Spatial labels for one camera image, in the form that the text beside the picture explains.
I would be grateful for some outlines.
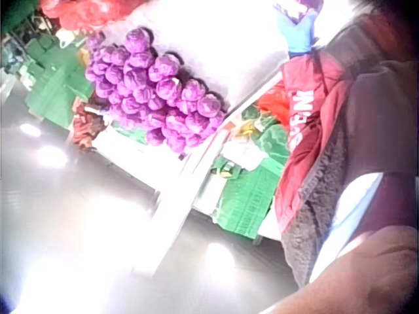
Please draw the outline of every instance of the purple cabbage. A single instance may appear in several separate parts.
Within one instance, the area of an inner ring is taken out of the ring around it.
[[[121,95],[118,90],[115,90],[108,98],[109,102],[113,105],[116,105],[117,103],[122,103],[122,100],[124,100],[124,96]]]
[[[132,96],[124,98],[122,100],[122,110],[127,114],[135,114],[139,111],[140,104],[136,101],[136,99]]]
[[[132,54],[129,63],[133,67],[140,67],[142,69],[148,69],[155,61],[155,57],[151,53],[150,50],[146,50],[144,52],[136,52]]]
[[[127,89],[136,90],[144,88],[147,82],[147,73],[144,70],[132,69],[124,76],[124,83]]]
[[[127,87],[125,86],[125,83],[123,81],[120,81],[117,84],[117,90],[118,90],[118,93],[120,93],[124,97],[128,97],[129,95],[132,94],[132,91],[127,89]]]
[[[115,49],[111,54],[111,61],[113,64],[122,67],[130,58],[131,54],[124,47]]]
[[[132,95],[135,97],[137,102],[148,103],[149,100],[153,97],[154,93],[155,91],[150,86],[145,86],[144,88],[138,88],[134,90]]]
[[[109,64],[103,61],[97,61],[92,65],[93,72],[97,75],[104,75],[108,67]]]
[[[180,96],[182,84],[178,78],[165,78],[157,83],[156,93],[165,100],[176,99]]]
[[[210,120],[205,116],[202,116],[198,111],[188,114],[185,119],[185,125],[195,134],[200,134],[207,127]]]
[[[194,113],[196,111],[197,103],[196,101],[189,101],[178,99],[176,101],[176,107],[184,114]]]
[[[201,137],[203,139],[208,138],[209,136],[213,135],[217,131],[216,126],[212,126],[211,124],[208,124],[208,127],[200,133]]]
[[[167,144],[172,151],[181,154],[185,150],[186,139],[182,136],[170,137],[167,139]]]
[[[125,111],[122,110],[121,104],[116,103],[111,105],[108,111],[108,115],[116,121],[120,121],[122,118],[126,116]]]
[[[163,144],[164,140],[166,139],[160,128],[148,131],[145,138],[147,140],[147,144],[152,146],[159,146]]]
[[[124,71],[124,74],[126,74],[127,72],[129,72],[129,71],[131,71],[132,69],[133,69],[134,67],[132,67],[131,65],[130,65],[130,62],[125,62],[125,64],[124,64],[124,67],[123,67],[123,71]]]
[[[120,67],[111,65],[105,72],[105,78],[112,84],[118,84],[124,79],[124,73]]]
[[[192,136],[194,136],[195,135],[195,133],[194,132],[192,132],[190,129],[185,129],[185,130],[183,130],[182,132],[180,132],[179,133],[180,134],[180,136],[182,136],[182,137],[184,137],[185,139],[188,139],[188,138],[190,138],[190,137],[192,137]]]
[[[169,107],[177,108],[177,101],[178,101],[178,99],[168,99],[168,100],[166,101],[166,104],[167,104]]]
[[[179,72],[180,61],[173,54],[165,54],[158,57],[155,67],[163,77],[173,77]]]
[[[219,111],[215,116],[209,118],[210,126],[218,128],[224,121],[225,113],[223,111]]]
[[[137,119],[136,115],[129,114],[125,117],[121,117],[119,123],[121,123],[125,129],[130,130],[138,127],[139,120]]]
[[[110,82],[100,82],[96,84],[96,95],[101,98],[108,98],[113,92],[115,88]]]
[[[165,106],[166,102],[161,99],[160,97],[158,97],[157,95],[154,95],[150,100],[149,100],[149,108],[151,110],[159,110],[161,108],[163,108]]]
[[[117,48],[115,46],[106,46],[101,50],[102,60],[106,63],[112,63],[112,54]]]
[[[126,34],[124,46],[132,54],[146,51],[150,47],[150,36],[142,28],[133,29]]]
[[[90,57],[90,61],[97,62],[102,59],[102,49],[95,49],[93,51],[92,56]]]
[[[161,128],[166,123],[166,111],[164,110],[152,110],[147,115],[147,123],[150,126]]]
[[[182,91],[182,99],[189,101],[198,101],[205,96],[205,86],[197,80],[188,80]]]
[[[186,146],[197,147],[203,141],[204,140],[198,134],[194,134],[193,136],[186,139]]]
[[[96,80],[94,83],[98,85],[99,83],[108,83],[109,81],[105,78],[105,75],[96,75]]]
[[[95,82],[98,78],[98,76],[95,74],[91,67],[88,67],[86,69],[86,72],[84,72],[84,77],[86,77],[86,80],[88,80],[89,82]]]
[[[162,133],[165,136],[165,138],[169,137],[178,137],[179,132],[173,129],[169,129],[166,125],[162,126]]]
[[[138,107],[138,115],[140,116],[140,118],[146,120],[149,113],[151,112],[150,108],[148,108],[148,106],[141,104]]]
[[[93,33],[87,37],[86,46],[90,51],[97,49],[105,41],[105,34],[102,31]]]
[[[166,117],[166,125],[169,129],[179,132],[187,131],[185,125],[186,115],[181,113],[178,109],[170,109]]]
[[[207,94],[198,100],[198,112],[207,118],[213,118],[221,109],[221,102],[212,94]]]
[[[158,68],[152,65],[149,68],[149,79],[151,82],[160,82],[162,79],[164,79],[164,77],[162,74],[160,74]]]

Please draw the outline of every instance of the shiny floor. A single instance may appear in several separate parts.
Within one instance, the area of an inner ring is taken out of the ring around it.
[[[18,82],[1,104],[0,292],[14,314],[251,314],[297,289],[279,243],[256,247],[197,213],[152,279],[134,275],[153,191],[74,150],[66,131],[27,113],[25,93]],[[65,151],[65,167],[39,163],[44,145]]]

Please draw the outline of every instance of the blue glove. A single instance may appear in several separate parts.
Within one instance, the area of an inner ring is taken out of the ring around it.
[[[318,15],[314,9],[309,9],[301,22],[296,25],[286,15],[278,11],[278,26],[287,40],[290,53],[305,54],[311,51],[313,25]]]

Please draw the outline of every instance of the cabbage pile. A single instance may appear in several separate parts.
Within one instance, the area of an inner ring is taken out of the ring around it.
[[[124,128],[142,128],[149,145],[188,154],[223,123],[222,101],[200,80],[182,82],[181,61],[170,53],[155,56],[148,31],[130,31],[123,45],[103,41],[103,33],[90,36],[85,76]]]

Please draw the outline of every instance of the green crate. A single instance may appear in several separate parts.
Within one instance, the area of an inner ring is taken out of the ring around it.
[[[255,239],[264,220],[283,165],[266,158],[253,170],[243,170],[235,180],[228,180],[217,211],[222,229]]]

